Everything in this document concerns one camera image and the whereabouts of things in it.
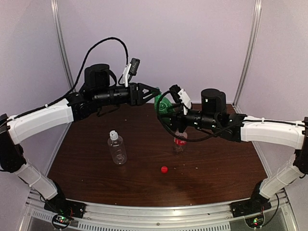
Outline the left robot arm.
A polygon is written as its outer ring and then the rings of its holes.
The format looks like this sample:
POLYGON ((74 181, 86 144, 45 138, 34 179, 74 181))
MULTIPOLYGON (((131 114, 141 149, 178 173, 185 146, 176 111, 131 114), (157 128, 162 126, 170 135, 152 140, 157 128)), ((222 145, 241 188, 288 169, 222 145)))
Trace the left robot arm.
POLYGON ((84 72, 84 84, 78 92, 70 93, 52 105, 43 106, 31 113, 0 117, 0 169, 17 175, 31 188, 37 190, 59 214, 69 210, 69 202, 54 181, 40 173, 25 159, 21 142, 63 124, 70 124, 99 113, 104 106, 144 105, 159 94, 157 88, 130 83, 135 76, 138 61, 126 65, 123 84, 110 84, 116 79, 107 64, 94 64, 84 72))

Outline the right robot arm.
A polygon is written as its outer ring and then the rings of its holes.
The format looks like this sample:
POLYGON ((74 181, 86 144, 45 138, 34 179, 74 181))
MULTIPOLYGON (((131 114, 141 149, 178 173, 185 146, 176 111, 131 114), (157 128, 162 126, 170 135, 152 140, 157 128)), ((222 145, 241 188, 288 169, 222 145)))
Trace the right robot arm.
POLYGON ((265 142, 292 147, 295 150, 289 161, 277 172, 262 180, 256 186, 256 192, 247 201, 247 209, 257 212, 276 192, 297 178, 308 173, 308 119, 303 121, 280 121, 257 118, 246 114, 229 114, 225 93, 217 89, 205 89, 201 92, 202 108, 193 110, 190 98, 184 89, 173 85, 168 93, 175 105, 168 107, 165 114, 157 116, 164 128, 175 138, 176 131, 183 133, 187 127, 193 127, 207 134, 194 139, 205 141, 212 137, 221 137, 234 142, 265 142))

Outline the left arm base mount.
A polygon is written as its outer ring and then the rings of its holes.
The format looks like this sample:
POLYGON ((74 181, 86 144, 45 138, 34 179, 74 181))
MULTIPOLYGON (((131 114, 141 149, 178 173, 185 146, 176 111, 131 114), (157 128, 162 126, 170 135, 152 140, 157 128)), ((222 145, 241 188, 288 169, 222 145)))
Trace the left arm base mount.
POLYGON ((44 209, 69 218, 83 218, 86 204, 67 200, 64 208, 52 206, 50 202, 45 202, 44 209))

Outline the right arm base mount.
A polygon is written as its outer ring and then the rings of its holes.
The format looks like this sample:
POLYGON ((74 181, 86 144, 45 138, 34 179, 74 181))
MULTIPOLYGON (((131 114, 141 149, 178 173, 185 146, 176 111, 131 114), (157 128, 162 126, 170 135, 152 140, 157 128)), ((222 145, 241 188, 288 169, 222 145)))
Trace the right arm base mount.
POLYGON ((233 202, 230 204, 231 212, 234 218, 247 216, 255 213, 261 213, 264 210, 271 209, 269 200, 247 199, 233 202))

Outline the red label cola bottle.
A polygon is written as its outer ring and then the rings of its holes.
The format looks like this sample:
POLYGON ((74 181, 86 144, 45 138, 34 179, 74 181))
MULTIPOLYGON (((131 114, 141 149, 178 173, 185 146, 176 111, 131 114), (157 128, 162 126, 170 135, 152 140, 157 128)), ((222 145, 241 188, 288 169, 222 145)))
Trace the red label cola bottle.
MULTIPOLYGON (((185 138, 185 139, 188 138, 186 131, 185 132, 179 132, 178 130, 176 130, 175 135, 182 137, 182 138, 185 138)), ((186 144, 187 144, 186 141, 183 141, 183 140, 178 139, 178 138, 174 138, 174 146, 173 146, 174 152, 176 154, 183 153, 183 151, 185 150, 186 144)))

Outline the green plastic bottle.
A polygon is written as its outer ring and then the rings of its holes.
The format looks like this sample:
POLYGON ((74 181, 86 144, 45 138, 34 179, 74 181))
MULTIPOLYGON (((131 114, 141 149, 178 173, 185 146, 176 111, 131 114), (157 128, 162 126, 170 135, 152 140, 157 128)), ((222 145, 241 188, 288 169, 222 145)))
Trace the green plastic bottle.
POLYGON ((173 104, 171 101, 164 97, 159 104, 159 107, 157 107, 158 101, 161 98, 162 93, 159 93, 157 96, 154 98, 154 109, 156 110, 158 108, 159 114, 167 114, 167 113, 173 113, 175 112, 173 104))

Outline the clear bottle white cap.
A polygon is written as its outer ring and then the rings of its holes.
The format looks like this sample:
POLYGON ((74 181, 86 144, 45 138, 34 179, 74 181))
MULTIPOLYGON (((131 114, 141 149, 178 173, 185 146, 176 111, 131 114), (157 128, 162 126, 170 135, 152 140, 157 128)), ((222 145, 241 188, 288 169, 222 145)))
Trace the clear bottle white cap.
POLYGON ((127 153, 123 138, 115 131, 109 132, 109 139, 107 141, 108 147, 116 165, 123 165, 127 161, 127 153))

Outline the red bottle cap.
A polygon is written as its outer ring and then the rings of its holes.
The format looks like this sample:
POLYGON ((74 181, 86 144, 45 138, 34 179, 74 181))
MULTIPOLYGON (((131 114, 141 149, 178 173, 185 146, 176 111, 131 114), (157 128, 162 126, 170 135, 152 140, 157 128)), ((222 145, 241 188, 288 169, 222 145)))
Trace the red bottle cap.
POLYGON ((168 173, 168 167, 162 166, 162 167, 161 167, 161 173, 163 173, 163 174, 168 173))

